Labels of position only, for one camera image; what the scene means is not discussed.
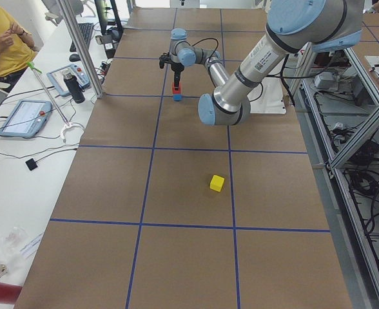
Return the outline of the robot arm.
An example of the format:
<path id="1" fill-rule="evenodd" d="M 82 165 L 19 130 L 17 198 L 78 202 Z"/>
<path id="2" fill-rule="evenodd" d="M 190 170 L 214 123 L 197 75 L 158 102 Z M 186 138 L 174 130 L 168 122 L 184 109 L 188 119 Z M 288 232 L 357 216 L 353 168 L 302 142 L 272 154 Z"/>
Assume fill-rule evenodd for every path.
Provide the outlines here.
<path id="1" fill-rule="evenodd" d="M 199 98 L 200 121 L 209 126 L 236 125 L 250 114 L 248 94 L 286 55 L 307 43 L 317 53 L 356 45 L 362 36 L 363 9 L 363 1 L 273 1 L 265 35 L 232 75 L 215 51 L 190 45 L 182 28 L 171 32 L 166 62 L 181 70 L 203 65 L 215 89 Z"/>

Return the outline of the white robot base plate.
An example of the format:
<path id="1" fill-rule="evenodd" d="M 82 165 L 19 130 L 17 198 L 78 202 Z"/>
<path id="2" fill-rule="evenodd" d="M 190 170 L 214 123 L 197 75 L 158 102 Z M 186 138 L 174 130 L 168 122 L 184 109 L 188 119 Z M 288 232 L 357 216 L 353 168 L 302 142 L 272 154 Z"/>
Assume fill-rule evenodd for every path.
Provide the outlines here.
<path id="1" fill-rule="evenodd" d="M 248 94 L 248 99 L 251 104 L 251 113 L 271 115 L 286 113 L 282 84 L 279 79 L 265 78 Z"/>

